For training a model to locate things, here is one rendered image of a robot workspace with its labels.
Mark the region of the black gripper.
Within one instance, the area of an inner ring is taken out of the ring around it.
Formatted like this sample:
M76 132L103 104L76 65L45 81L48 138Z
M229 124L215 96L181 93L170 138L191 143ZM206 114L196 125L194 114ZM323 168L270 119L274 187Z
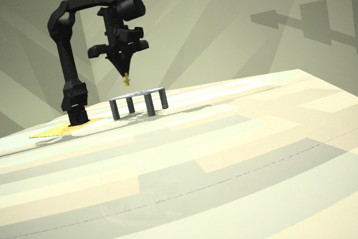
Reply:
M148 49L149 45L146 40L140 40L139 43L125 43L124 41L113 41L113 31L115 25L119 25L119 28L123 29L124 24L112 24L106 26L105 36L108 38L108 45L94 45L88 49L88 58L97 58L100 54L107 54L106 59L108 59L118 70L122 77L125 77L125 73L130 71L130 62L131 58L136 51L141 51ZM121 51L121 53L119 53Z

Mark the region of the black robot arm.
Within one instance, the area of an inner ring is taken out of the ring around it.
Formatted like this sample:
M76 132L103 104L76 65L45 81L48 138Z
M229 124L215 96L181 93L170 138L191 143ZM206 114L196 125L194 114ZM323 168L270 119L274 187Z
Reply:
M87 105L87 87L77 76L76 64L70 44L73 31L72 27L76 20L75 13L86 8L96 6L101 7L98 16L103 16L105 27L112 24L123 24L126 22L142 17L146 9L142 0L64 0L60 6L51 14L48 21L48 31L50 37L56 42L59 59L64 74L65 85L63 88L64 98L61 108L67 111L71 126L82 125L91 121L88 119L85 107ZM68 19L61 18L65 12L69 12ZM125 43L140 42L144 37L142 27L129 29L128 25L119 28L115 25L113 31L113 41L119 40ZM76 105L72 107L73 105Z

